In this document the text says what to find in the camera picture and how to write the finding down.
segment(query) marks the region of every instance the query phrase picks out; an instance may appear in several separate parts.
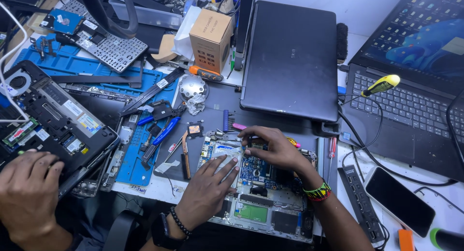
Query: cardboard box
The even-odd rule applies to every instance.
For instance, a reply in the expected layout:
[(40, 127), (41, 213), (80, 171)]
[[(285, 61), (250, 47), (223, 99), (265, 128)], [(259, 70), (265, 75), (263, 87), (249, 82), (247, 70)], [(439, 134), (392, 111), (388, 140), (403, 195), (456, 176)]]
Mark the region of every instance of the cardboard box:
[(202, 9), (190, 30), (195, 64), (221, 73), (229, 56), (232, 18)]

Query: white desk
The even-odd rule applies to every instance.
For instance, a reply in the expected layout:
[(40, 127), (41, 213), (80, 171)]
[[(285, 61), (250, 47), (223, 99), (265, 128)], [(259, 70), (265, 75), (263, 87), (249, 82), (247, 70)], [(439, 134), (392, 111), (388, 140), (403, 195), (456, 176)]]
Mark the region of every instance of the white desk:
[[(60, 8), (62, 4), (59, 2), (55, 8)], [(33, 38), (39, 38), (40, 34), (34, 33), (32, 34)], [(357, 35), (357, 34), (349, 34), (348, 35), (348, 58), (347, 62), (354, 56), (354, 54), (358, 51), (358, 49), (363, 45), (363, 43), (367, 40), (368, 36), (363, 36), (363, 35)], [(18, 52), (16, 52), (14, 58), (10, 60), (10, 62), (7, 64), (6, 69), (9, 69), (18, 56), (19, 52), (23, 48), (27, 48), (30, 45), (30, 43), (27, 41), (20, 49)], [(80, 51), (78, 53), (78, 56), (81, 57), (86, 57), (86, 58), (92, 58), (92, 56), (85, 51)], [(150, 64), (146, 64), (145, 68), (151, 69), (152, 66)], [(164, 73), (169, 73), (167, 70), (166, 66), (162, 66), (160, 68), (157, 68), (156, 70), (159, 70)], [(222, 74), (224, 76), (227, 76), (229, 74), (228, 70), (228, 64), (226, 64), (226, 67)], [(233, 72), (229, 79), (225, 80), (225, 83), (229, 83), (230, 85), (241, 85), (242, 84), (242, 78), (243, 78), (243, 71), (241, 72)], [(345, 79), (346, 79), (346, 74), (343, 72), (338, 72), (338, 85), (345, 87)], [(341, 167), (341, 160), (344, 157), (346, 153), (351, 151), (350, 147), (345, 144), (345, 143), (339, 143), (338, 147), (338, 161), (337, 165)], [(428, 171), (424, 171), (418, 168), (409, 168), (408, 165), (405, 165), (403, 163), (399, 163), (397, 161), (391, 160), (391, 159), (385, 159), (380, 156), (376, 156), (377, 159), (380, 160), (380, 162), (384, 165), (386, 165), (388, 168), (390, 168), (393, 171), (396, 171), (398, 173), (402, 173), (404, 175), (407, 175), (408, 177), (413, 177), (415, 179), (419, 179), (422, 181), (428, 181), (432, 183), (439, 183), (439, 182), (444, 182), (447, 180), (447, 178), (433, 174)], [(346, 159), (346, 165), (351, 165), (354, 164), (354, 159), (351, 156), (349, 156)], [(362, 170), (362, 173), (365, 175), (369, 172), (370, 169), (375, 167), (375, 164), (372, 161), (363, 161), (359, 159), (360, 167)], [(420, 187), (420, 185), (417, 185), (415, 183), (411, 183), (408, 181), (405, 181), (401, 178), (397, 178), (399, 181), (401, 181), (407, 188), (410, 190), (415, 190)], [(173, 204), (177, 204), (182, 195), (183, 191), (187, 187), (188, 183), (184, 181), (177, 181), (177, 180), (171, 180), (174, 188), (174, 196), (172, 196), (171, 192), (171, 185), (168, 181), (167, 178), (164, 177), (158, 177), (152, 175), (150, 184), (146, 187), (147, 191), (145, 194), (141, 194), (135, 190), (130, 189), (130, 185), (124, 184), (124, 183), (115, 183), (113, 186), (114, 191), (118, 192), (124, 192), (127, 194), (132, 194), (132, 195), (139, 195), (141, 197), (146, 197), (150, 199), (157, 199), (160, 201), (165, 201)], [(345, 192), (345, 189), (343, 187), (342, 181), (340, 179), (340, 176), (338, 176), (338, 198), (339, 200), (345, 205), (345, 207), (348, 209), (348, 211), (354, 215), (353, 209), (351, 207), (350, 201), (348, 200), (348, 196)], [(464, 195), (464, 184), (463, 183), (458, 183), (454, 184), (452, 186), (448, 186), (445, 188), (435, 188), (438, 192), (443, 194), (445, 197), (447, 197), (450, 201), (452, 201), (454, 204), (456, 204), (458, 207), (464, 208), (464, 199), (460, 199), (458, 196)], [(446, 230), (451, 230), (455, 232), (460, 232), (464, 233), (464, 215), (461, 214), (459, 211), (457, 211), (455, 208), (451, 207), (447, 202), (445, 202), (443, 199), (440, 197), (436, 197), (434, 193), (424, 190), (424, 196), (420, 193), (418, 195), (423, 198), (430, 206), (432, 206), (435, 209), (436, 212), (436, 217), (433, 221), (432, 228), (433, 227), (440, 227), (444, 228)], [(381, 222), (387, 227), (389, 230), (390, 234), (392, 235), (390, 238), (390, 241), (388, 242), (386, 246), (386, 250), (399, 250), (399, 247), (396, 244), (396, 241), (394, 240), (396, 232), (398, 229), (401, 228), (398, 222), (396, 222), (390, 215), (388, 215), (386, 212), (384, 212), (379, 206), (376, 204), (374, 205), (374, 209), (380, 218)], [(314, 228), (314, 233), (316, 235), (319, 235), (321, 232), (321, 227), (320, 224), (317, 222), (315, 223), (315, 228)], [(429, 238), (420, 238), (418, 236), (414, 237), (414, 241), (416, 244), (416, 247), (419, 251), (423, 250), (437, 250), (435, 247), (432, 246)]]

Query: laptop screen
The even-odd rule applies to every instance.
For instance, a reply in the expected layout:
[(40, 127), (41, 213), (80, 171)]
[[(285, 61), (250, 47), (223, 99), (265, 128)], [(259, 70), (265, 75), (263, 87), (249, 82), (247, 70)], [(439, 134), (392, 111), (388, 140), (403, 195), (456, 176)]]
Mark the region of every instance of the laptop screen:
[(402, 78), (457, 94), (464, 88), (464, 0), (401, 0), (360, 55), (402, 69), (393, 70)]

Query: phone screen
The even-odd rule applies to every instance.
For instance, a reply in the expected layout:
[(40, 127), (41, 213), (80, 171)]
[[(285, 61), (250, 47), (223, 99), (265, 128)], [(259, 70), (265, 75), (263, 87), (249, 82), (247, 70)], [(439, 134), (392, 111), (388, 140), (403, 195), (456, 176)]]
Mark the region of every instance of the phone screen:
[(435, 211), (381, 168), (376, 168), (366, 192), (421, 237), (426, 237)]

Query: laptop keyboard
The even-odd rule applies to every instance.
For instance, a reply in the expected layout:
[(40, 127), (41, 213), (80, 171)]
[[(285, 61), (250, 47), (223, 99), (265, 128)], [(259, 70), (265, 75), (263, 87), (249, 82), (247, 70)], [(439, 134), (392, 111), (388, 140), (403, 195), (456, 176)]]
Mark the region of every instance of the laptop keyboard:
[[(372, 86), (376, 81), (356, 74), (353, 94), (361, 95), (361, 91)], [(446, 123), (448, 108), (446, 103), (401, 88), (392, 88), (386, 92), (372, 94), (368, 98), (359, 97), (351, 101), (351, 107), (380, 115), (378, 106), (372, 100), (379, 103), (385, 118), (450, 138)], [(449, 113), (452, 115), (451, 123), (457, 140), (462, 142), (464, 141), (464, 111), (455, 108)]]

